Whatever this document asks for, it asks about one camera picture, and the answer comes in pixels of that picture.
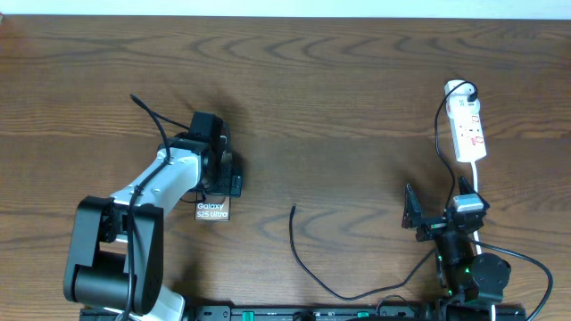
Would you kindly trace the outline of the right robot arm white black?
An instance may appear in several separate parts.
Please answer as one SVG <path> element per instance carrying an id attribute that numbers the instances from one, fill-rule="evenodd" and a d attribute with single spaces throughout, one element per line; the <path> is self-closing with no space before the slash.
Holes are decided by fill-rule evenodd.
<path id="1" fill-rule="evenodd" d="M 438 299 L 427 315 L 433 320 L 524 320 L 526 312 L 504 305 L 503 290 L 511 266 L 496 254 L 478 254 L 470 236 L 483 227 L 490 208 L 464 178 L 459 195 L 440 217 L 426 217 L 410 185 L 405 186 L 401 226 L 416 230 L 416 240 L 435 244 L 437 277 L 448 295 Z"/>

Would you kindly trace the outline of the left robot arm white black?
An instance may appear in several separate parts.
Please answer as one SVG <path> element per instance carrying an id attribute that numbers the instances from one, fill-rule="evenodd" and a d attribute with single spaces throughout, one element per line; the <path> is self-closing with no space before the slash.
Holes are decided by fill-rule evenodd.
<path id="1" fill-rule="evenodd" d="M 66 300 L 117 320 L 180 320 L 184 297 L 163 285 L 164 221 L 186 193 L 198 220 L 227 221 L 242 192 L 228 124 L 197 112 L 155 160 L 108 197 L 78 205 L 63 278 Z"/>

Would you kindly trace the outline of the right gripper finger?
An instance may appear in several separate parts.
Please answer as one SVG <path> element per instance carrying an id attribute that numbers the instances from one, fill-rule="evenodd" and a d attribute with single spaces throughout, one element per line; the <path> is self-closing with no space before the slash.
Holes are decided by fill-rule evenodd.
<path id="1" fill-rule="evenodd" d="M 405 204 L 401 220 L 402 228 L 414 228 L 421 224 L 422 209 L 410 184 L 405 186 Z"/>
<path id="2" fill-rule="evenodd" d="M 468 182 L 464 176 L 458 178 L 459 182 L 459 194 L 464 195 L 475 195 L 482 202 L 485 208 L 489 208 L 490 204 L 475 190 L 475 188 Z"/>

